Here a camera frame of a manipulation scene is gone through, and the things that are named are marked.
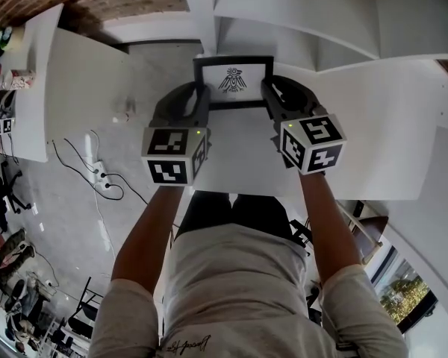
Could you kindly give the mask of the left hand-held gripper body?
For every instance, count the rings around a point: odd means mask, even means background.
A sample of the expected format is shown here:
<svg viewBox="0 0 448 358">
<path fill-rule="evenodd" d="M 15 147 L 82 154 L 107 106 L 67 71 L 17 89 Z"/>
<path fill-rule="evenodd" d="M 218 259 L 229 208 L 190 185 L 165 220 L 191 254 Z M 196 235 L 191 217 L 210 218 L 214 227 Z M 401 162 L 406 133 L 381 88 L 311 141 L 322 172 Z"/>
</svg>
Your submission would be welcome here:
<svg viewBox="0 0 448 358">
<path fill-rule="evenodd" d="M 211 144 L 208 114 L 172 118 L 155 113 L 143 134 L 142 158 L 152 182 L 193 185 Z"/>
</svg>

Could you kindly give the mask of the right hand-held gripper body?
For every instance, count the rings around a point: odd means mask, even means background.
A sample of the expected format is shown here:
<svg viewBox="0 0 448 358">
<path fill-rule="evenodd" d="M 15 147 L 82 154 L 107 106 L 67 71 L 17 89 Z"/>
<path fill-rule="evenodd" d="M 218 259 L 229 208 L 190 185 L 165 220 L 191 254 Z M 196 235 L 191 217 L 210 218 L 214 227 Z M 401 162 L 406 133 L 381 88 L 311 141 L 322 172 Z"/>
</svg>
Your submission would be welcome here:
<svg viewBox="0 0 448 358">
<path fill-rule="evenodd" d="M 286 110 L 280 104 L 270 105 L 270 115 L 277 135 L 272 142 L 289 169 L 301 175 L 325 173 L 340 161 L 346 136 L 336 115 L 317 102 L 303 110 Z"/>
</svg>

